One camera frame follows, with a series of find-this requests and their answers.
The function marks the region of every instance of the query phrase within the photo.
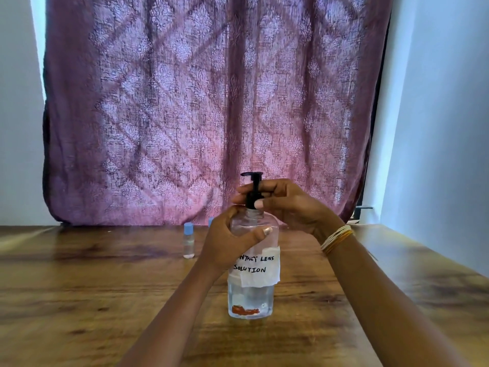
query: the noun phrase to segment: fingernail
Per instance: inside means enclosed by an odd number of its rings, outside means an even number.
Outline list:
[[[255,201],[255,208],[258,210],[263,209],[263,200],[256,200]]]
[[[263,229],[263,233],[265,233],[265,236],[267,236],[268,234],[272,233],[272,230],[273,230],[272,227],[266,227],[265,229]]]

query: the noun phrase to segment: purple curtain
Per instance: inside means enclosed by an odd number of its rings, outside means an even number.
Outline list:
[[[351,215],[391,0],[47,0],[45,199],[204,224],[244,171]]]

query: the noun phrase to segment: forearm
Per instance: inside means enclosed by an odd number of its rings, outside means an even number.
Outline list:
[[[119,366],[178,366],[215,278],[215,273],[206,272],[198,261]]]
[[[333,249],[328,259],[384,366],[468,366],[353,236]]]

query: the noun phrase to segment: person's right hand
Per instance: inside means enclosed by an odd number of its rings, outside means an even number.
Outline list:
[[[253,184],[238,187],[232,203],[244,204],[246,193]],[[292,229],[314,235],[322,244],[345,223],[331,209],[309,196],[289,179],[262,180],[259,190],[265,197],[255,202],[255,208],[269,212]]]

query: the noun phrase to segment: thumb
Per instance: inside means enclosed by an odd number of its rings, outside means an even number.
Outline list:
[[[268,197],[255,202],[255,208],[260,210],[285,210],[294,211],[296,203],[294,197]]]
[[[257,243],[263,241],[267,235],[272,233],[272,230],[272,227],[257,227],[251,232],[248,232],[247,234],[239,237],[239,244],[242,251],[245,253]]]

